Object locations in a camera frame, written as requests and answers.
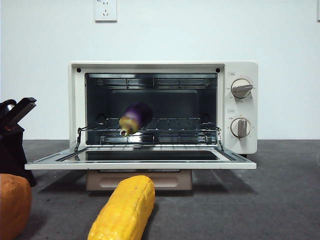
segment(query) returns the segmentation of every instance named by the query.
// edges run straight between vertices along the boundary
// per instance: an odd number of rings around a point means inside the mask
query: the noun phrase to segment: orange pumpkin
[[[0,173],[0,239],[13,240],[25,228],[31,209],[31,187],[24,177]]]

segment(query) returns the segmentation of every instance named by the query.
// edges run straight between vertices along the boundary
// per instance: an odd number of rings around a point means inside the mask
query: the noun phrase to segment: open oven door
[[[26,170],[256,169],[255,162],[217,147],[87,147],[69,149],[25,165]]]

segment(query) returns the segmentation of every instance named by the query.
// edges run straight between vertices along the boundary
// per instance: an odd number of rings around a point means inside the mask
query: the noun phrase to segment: purple eggplant
[[[120,135],[127,137],[135,134],[139,129],[145,127],[152,120],[152,109],[145,103],[133,103],[125,110],[120,118]]]

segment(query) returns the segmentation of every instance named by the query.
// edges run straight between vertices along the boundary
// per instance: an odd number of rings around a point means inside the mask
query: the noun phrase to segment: electrical outlet
[[[94,18],[96,22],[116,22],[117,0],[94,0]]]

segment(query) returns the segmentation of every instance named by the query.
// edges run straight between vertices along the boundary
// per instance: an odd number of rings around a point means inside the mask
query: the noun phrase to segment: white knob
[[[236,98],[244,99],[249,95],[251,89],[253,88],[254,86],[248,80],[238,79],[232,84],[231,92]]]
[[[250,130],[250,122],[244,118],[237,118],[231,123],[231,132],[239,139],[248,136]]]

